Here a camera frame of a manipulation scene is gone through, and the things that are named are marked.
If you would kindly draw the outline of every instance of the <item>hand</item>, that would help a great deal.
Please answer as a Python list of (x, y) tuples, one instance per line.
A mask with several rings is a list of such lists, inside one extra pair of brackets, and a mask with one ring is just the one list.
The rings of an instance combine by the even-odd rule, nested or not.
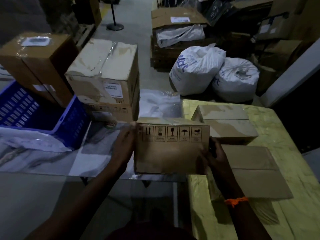
[(207, 161), (214, 180), (225, 199), (236, 199), (244, 197), (244, 194), (236, 181), (230, 167), (226, 153), (216, 138), (210, 137), (210, 152), (202, 151), (202, 157)]
[(120, 175), (126, 171), (128, 162), (134, 152), (136, 130), (136, 123), (122, 129), (114, 143), (113, 153), (108, 166), (113, 167)]

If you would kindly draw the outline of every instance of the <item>floor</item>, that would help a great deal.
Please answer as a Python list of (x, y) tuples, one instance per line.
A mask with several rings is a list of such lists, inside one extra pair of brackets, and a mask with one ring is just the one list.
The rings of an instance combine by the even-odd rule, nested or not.
[[(94, 38), (138, 44), (140, 87), (172, 91), (169, 74), (150, 67), (152, 2), (121, 0), (115, 7), (115, 17), (125, 28), (118, 32), (106, 30), (106, 24), (112, 22), (110, 10)], [(0, 174), (0, 239), (25, 238), (53, 211), (72, 202), (83, 188), (77, 177)], [(188, 196), (183, 204), (188, 205)], [(147, 220), (155, 207), (163, 210), (168, 221), (174, 221), (173, 183), (152, 182), (145, 188), (141, 181), (119, 180), (81, 239), (104, 239), (113, 230), (125, 226), (132, 212), (138, 213), (140, 220)]]

